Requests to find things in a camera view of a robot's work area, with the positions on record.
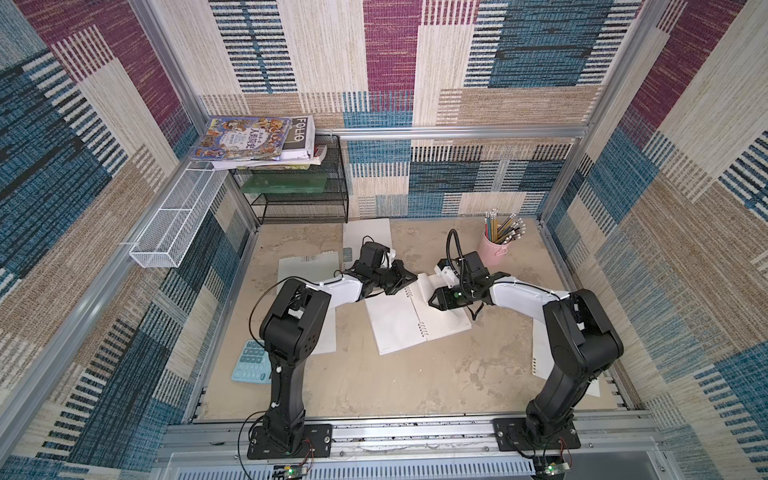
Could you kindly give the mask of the grey-green notebook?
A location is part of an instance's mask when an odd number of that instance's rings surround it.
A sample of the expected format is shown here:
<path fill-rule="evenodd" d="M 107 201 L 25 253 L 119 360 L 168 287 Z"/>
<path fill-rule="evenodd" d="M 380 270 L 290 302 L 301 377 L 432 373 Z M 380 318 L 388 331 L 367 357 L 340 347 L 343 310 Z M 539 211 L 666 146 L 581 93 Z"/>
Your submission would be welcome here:
<path fill-rule="evenodd" d="M 365 301 L 380 355 L 468 331 L 470 318 L 463 309 L 440 311 L 427 301 L 446 282 L 437 274 L 420 273 L 417 281 L 395 295 Z"/>

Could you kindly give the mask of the white spiral notebook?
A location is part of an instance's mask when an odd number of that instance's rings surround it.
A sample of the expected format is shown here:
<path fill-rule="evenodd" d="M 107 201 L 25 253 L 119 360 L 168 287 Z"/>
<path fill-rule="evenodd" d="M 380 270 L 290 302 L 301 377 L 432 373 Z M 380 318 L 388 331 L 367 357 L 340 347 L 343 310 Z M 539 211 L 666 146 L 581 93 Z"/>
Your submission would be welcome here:
<path fill-rule="evenodd" d="M 388 218 L 350 221 L 342 225 L 342 266 L 351 268 L 360 257 L 360 249 L 367 241 L 375 241 L 392 248 L 390 220 Z"/>

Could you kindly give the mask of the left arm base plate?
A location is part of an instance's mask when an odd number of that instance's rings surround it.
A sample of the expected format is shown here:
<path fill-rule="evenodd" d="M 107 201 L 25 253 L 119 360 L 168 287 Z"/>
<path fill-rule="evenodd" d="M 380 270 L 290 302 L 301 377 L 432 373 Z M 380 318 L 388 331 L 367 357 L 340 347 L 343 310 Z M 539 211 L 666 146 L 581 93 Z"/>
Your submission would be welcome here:
<path fill-rule="evenodd" d="M 258 425 L 249 433 L 248 460 L 288 460 L 305 457 L 328 458 L 331 454 L 333 426 L 331 424 L 308 424 L 304 426 L 298 445 L 290 449 L 280 446 L 271 439 L 265 427 Z"/>

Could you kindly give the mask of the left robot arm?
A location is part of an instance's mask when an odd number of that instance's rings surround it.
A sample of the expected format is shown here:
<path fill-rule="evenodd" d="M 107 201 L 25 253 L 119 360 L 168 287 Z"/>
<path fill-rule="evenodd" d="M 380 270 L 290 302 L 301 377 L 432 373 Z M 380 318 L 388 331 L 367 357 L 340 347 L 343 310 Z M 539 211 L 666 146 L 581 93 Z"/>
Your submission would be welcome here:
<path fill-rule="evenodd" d="M 417 281 L 401 260 L 373 268 L 361 261 L 332 279 L 310 281 L 290 276 L 280 288 L 259 328 L 272 369 L 270 404 L 248 431 L 247 458 L 264 460 L 311 455 L 332 427 L 305 432 L 303 383 L 306 361 L 316 349 L 326 314 L 368 299 L 374 290 L 394 295 Z"/>

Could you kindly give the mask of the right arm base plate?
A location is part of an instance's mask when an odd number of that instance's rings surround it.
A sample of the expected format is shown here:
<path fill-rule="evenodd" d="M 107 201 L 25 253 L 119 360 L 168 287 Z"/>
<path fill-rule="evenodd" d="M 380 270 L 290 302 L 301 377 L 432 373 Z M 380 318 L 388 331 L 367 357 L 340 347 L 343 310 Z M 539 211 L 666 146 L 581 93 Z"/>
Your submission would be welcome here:
<path fill-rule="evenodd" d="M 537 423 L 521 416 L 501 417 L 494 418 L 492 426 L 500 451 L 559 450 L 562 441 L 570 449 L 582 447 L 572 415 L 555 424 Z"/>

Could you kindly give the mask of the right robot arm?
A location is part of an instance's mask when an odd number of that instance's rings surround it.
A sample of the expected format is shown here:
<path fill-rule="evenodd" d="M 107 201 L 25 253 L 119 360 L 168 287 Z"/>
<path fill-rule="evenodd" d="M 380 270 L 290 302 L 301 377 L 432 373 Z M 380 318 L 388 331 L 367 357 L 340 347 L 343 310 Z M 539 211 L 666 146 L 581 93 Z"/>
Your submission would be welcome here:
<path fill-rule="evenodd" d="M 476 301 L 514 310 L 544 326 L 553 359 L 545 385 L 528 403 L 526 416 L 494 421 L 499 448 L 554 448 L 561 439 L 568 446 L 580 447 L 573 425 L 574 407 L 590 383 L 624 352 L 596 295 L 587 289 L 546 289 L 498 272 L 468 286 L 440 287 L 428 297 L 428 304 L 441 311 L 462 309 Z"/>

